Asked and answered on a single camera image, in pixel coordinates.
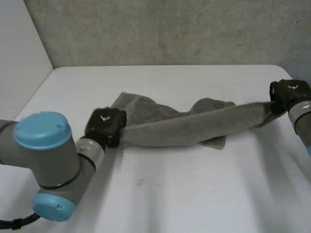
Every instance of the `gray wall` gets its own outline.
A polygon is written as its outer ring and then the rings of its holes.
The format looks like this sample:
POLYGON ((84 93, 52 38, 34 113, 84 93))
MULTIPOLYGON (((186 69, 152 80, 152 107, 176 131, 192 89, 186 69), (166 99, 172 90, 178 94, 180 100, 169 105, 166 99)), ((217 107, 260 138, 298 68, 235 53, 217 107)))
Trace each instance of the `gray wall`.
POLYGON ((311 0, 24 0, 54 66, 274 64, 311 80, 311 0))

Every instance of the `gray towel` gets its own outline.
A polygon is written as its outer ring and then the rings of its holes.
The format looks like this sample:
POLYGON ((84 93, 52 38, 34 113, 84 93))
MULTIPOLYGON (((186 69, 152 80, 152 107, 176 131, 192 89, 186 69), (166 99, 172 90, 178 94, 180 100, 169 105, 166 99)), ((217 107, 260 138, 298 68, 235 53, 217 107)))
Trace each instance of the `gray towel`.
POLYGON ((271 113, 271 102, 236 106, 233 102, 205 98, 188 112, 180 113, 148 97, 129 93, 121 93, 112 107, 126 111, 123 147, 188 146, 200 142, 222 149, 226 135, 262 127, 281 116, 271 113))

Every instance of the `white wall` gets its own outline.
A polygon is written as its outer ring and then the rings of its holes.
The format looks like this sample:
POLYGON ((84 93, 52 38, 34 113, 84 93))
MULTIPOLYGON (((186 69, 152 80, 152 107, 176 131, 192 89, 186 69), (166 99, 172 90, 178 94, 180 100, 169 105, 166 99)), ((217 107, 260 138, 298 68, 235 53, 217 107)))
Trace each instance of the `white wall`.
POLYGON ((52 70, 23 0, 0 0, 0 119, 14 119, 52 70))

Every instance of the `black band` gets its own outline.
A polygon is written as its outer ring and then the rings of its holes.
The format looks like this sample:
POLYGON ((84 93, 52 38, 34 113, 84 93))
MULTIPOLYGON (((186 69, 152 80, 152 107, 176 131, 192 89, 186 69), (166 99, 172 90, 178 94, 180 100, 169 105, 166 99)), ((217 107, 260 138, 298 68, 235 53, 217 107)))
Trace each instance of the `black band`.
POLYGON ((14 231, 20 229, 23 226, 22 221, 22 218, 14 219, 12 222, 12 230, 14 231))
POLYGON ((38 184, 41 188, 44 188, 44 189, 48 189, 48 190, 53 190, 53 189, 59 189, 59 188, 62 188, 68 184, 70 184, 71 182, 73 182, 80 174, 80 171, 81 171, 81 166, 77 172, 77 174, 74 175, 73 178, 71 178, 69 181, 66 181, 65 183, 62 183, 62 184, 59 184, 57 186, 43 186, 43 185, 40 185, 38 184))
POLYGON ((94 171, 96 171, 96 165, 95 165, 95 163, 93 162, 93 160, 91 160, 90 158, 88 158, 88 157, 87 157, 86 155, 84 155, 84 154, 78 153, 78 155, 79 155, 81 158, 87 160, 87 161, 93 166, 94 171))
POLYGON ((296 124, 298 123, 298 121, 302 118, 302 117, 304 117, 305 115, 308 115, 308 114, 311 114, 311 111, 310 112, 306 112, 306 113, 304 113, 304 114, 301 114, 298 118, 297 118, 297 120, 295 121, 295 123, 294 123, 294 129, 296 130, 296 124))

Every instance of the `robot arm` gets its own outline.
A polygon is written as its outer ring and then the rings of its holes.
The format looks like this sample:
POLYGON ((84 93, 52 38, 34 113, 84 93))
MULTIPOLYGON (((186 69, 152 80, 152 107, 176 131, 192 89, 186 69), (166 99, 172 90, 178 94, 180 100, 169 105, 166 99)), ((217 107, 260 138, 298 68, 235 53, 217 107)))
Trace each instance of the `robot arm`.
POLYGON ((296 134, 311 154, 311 89, 305 81, 281 80, 270 84, 271 110, 288 112, 296 134))
POLYGON ((67 119, 55 112, 31 115, 21 122, 0 121, 0 161, 32 170, 40 190, 32 208, 41 217, 66 221, 77 208, 106 147, 119 145, 126 114, 97 109, 76 144, 67 119))

